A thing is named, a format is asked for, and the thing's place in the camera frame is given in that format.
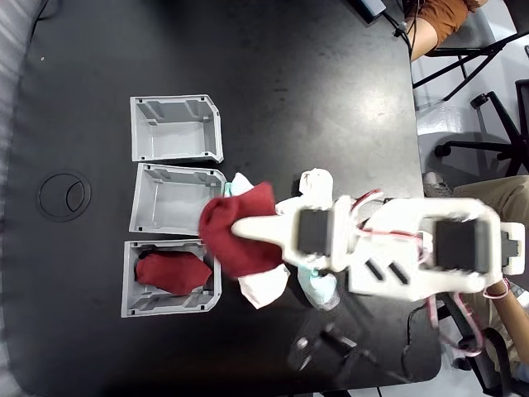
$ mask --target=chair wheel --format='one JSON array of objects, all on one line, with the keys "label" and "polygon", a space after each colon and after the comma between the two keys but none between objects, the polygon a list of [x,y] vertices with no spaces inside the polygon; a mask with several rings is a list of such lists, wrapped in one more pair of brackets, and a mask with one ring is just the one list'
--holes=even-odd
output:
[{"label": "chair wheel", "polygon": [[452,152],[452,148],[444,145],[437,145],[433,151],[436,157],[446,157]]},{"label": "chair wheel", "polygon": [[481,105],[485,104],[488,101],[487,95],[482,93],[481,95],[478,95],[476,98],[472,99],[470,101],[470,106],[474,109],[478,109]]}]

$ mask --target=gray floor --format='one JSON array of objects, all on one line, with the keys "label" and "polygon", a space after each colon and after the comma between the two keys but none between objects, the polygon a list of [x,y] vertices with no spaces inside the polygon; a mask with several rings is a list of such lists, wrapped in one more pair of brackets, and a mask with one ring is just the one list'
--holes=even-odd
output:
[{"label": "gray floor", "polygon": [[[514,33],[511,17],[508,15],[503,0],[489,0],[483,10],[496,39]],[[487,103],[476,112],[469,102],[480,93],[494,91],[515,124],[520,126],[514,82],[519,79],[529,79],[529,58],[524,50],[525,45],[529,45],[527,37],[508,45],[472,83],[448,103],[440,103],[440,99],[462,81],[463,74],[460,69],[453,70],[415,90],[417,133],[423,172],[432,170],[440,172],[452,186],[504,176],[508,164],[497,161],[493,154],[454,149],[449,157],[438,160],[432,151],[436,145],[450,139],[508,141],[492,104]],[[412,64],[413,81],[418,81],[455,60],[457,59],[422,57]],[[479,65],[479,60],[470,62],[467,72],[471,73],[477,65]],[[522,168],[520,173],[526,174],[527,171]],[[453,323],[445,323],[444,327],[454,338],[457,338]],[[435,379],[413,385],[383,387],[380,388],[382,396],[444,397],[450,395],[450,397],[466,397],[483,395],[472,372],[459,371],[450,367],[453,358],[453,352],[444,347],[441,371]],[[355,397],[379,396],[376,389],[350,390],[350,394]]]}]

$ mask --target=teal cloth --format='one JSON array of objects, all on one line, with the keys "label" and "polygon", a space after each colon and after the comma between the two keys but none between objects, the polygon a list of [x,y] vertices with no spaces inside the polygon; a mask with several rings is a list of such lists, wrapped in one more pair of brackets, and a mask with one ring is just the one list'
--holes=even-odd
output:
[{"label": "teal cloth", "polygon": [[308,301],[316,309],[331,310],[340,303],[334,275],[320,276],[317,270],[299,266],[298,281]]}]

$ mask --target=person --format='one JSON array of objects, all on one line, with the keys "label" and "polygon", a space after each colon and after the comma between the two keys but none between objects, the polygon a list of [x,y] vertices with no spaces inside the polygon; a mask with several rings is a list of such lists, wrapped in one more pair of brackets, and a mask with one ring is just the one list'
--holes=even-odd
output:
[{"label": "person", "polygon": [[460,28],[469,12],[475,12],[487,1],[404,0],[406,32],[412,43],[412,61],[434,50]]},{"label": "person", "polygon": [[[423,178],[427,197],[460,197],[479,199],[494,211],[502,222],[522,223],[529,229],[529,176],[519,175],[467,184],[452,191],[442,177],[427,173]],[[502,281],[487,288],[490,295],[505,294],[507,285]],[[515,284],[501,299],[486,299],[482,294],[467,294],[464,301],[472,308],[482,328],[498,331],[508,350],[512,375],[529,382],[529,293]],[[498,359],[492,349],[487,353],[496,365]]]}]

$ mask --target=circular mark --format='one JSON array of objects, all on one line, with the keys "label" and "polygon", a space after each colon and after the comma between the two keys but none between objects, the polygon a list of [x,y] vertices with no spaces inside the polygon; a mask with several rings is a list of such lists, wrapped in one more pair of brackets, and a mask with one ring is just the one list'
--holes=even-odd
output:
[{"label": "circular mark", "polygon": [[51,221],[67,222],[78,217],[90,203],[88,180],[75,171],[48,175],[37,193],[37,207]]}]

